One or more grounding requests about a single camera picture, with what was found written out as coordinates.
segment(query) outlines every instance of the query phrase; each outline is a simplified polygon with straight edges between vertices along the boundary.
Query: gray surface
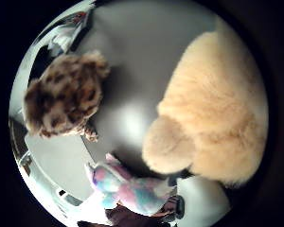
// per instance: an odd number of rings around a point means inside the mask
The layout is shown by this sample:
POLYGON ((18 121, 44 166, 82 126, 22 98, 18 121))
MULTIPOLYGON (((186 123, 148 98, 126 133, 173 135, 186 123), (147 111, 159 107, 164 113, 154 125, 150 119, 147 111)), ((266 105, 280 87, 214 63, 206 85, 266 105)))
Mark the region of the gray surface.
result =
POLYGON ((214 14, 188 0, 118 0, 95 9, 77 50, 99 49, 113 66, 92 117, 99 142, 84 141, 95 161, 114 150, 136 172, 151 174, 141 148, 156 105, 187 45, 213 27, 214 14))

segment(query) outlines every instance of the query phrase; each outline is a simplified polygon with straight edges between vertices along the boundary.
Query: dark object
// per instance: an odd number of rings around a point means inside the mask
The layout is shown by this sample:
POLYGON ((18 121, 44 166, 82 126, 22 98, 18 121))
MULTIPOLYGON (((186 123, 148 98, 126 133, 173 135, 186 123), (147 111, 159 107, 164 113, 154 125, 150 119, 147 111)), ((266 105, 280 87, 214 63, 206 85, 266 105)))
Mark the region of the dark object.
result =
POLYGON ((188 177, 192 177, 194 176, 194 174, 189 173, 186 169, 180 171, 180 172, 176 172, 173 174, 169 175, 169 186, 175 186, 177 185, 177 179, 178 178, 188 178, 188 177))
POLYGON ((185 214, 186 203, 182 196, 177 196, 177 199, 178 201, 177 201, 175 215, 177 219, 181 219, 185 214))
POLYGON ((107 219, 115 227, 161 227, 164 226, 161 218, 147 217, 136 214, 125 206, 118 205, 115 209, 106 210, 107 219))

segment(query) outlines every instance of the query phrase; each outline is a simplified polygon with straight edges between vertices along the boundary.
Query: leopard print plush toy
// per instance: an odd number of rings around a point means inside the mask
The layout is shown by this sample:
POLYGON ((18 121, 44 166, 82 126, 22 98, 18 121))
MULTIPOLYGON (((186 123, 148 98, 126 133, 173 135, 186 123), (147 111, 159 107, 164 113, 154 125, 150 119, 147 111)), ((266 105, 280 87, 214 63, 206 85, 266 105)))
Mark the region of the leopard print plush toy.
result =
POLYGON ((101 82, 109 72, 98 51, 56 58, 25 93, 23 113, 29 133, 47 138, 80 134, 96 142, 96 132, 86 123, 98 110, 101 82))

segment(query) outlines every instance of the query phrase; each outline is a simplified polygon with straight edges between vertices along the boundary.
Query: plush paw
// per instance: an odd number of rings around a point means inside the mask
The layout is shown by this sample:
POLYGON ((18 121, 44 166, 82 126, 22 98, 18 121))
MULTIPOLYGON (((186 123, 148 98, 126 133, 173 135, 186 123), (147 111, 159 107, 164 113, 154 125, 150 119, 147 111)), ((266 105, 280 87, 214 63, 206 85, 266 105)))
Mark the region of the plush paw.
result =
POLYGON ((98 134, 93 128, 85 128, 84 135, 87 140, 91 142, 97 142, 98 141, 98 134))

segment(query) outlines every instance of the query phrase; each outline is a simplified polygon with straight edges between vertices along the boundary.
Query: beige fur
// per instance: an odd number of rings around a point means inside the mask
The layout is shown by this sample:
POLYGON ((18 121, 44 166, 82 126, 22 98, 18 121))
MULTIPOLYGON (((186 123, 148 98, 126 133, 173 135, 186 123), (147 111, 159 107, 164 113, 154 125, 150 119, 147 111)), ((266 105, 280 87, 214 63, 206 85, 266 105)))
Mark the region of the beige fur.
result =
POLYGON ((143 158, 161 173, 187 168, 225 184, 256 172, 268 124, 256 64, 222 21, 186 49, 145 137, 143 158))

